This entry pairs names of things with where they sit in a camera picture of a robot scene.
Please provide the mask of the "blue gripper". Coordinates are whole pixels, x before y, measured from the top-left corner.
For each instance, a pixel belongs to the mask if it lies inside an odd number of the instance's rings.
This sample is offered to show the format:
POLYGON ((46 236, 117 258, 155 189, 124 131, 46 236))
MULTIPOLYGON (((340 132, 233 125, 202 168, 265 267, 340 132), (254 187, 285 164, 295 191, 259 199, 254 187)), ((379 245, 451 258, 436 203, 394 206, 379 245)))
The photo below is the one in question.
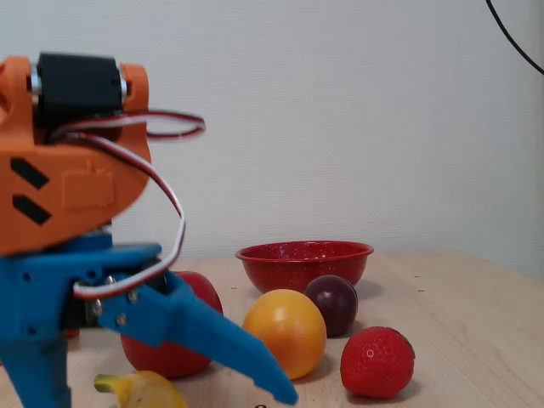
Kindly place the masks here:
POLYGON ((161 250, 156 242, 114 244, 99 233, 1 259, 1 363, 25 408, 71 407, 67 343, 56 337, 99 325, 73 284, 135 275, 157 263, 161 250))

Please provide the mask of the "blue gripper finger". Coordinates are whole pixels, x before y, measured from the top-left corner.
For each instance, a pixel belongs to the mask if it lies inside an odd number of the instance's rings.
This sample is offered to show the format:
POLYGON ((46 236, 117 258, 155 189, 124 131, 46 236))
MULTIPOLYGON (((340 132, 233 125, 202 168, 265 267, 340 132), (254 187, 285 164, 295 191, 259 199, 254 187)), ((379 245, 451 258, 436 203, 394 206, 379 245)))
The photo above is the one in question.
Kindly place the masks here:
POLYGON ((294 405, 298 393, 266 346, 227 319, 205 280, 186 282, 169 273, 158 287, 130 278, 104 285, 99 324, 120 333, 123 351, 138 371, 168 379, 192 376, 218 362, 249 377, 275 400, 294 405))

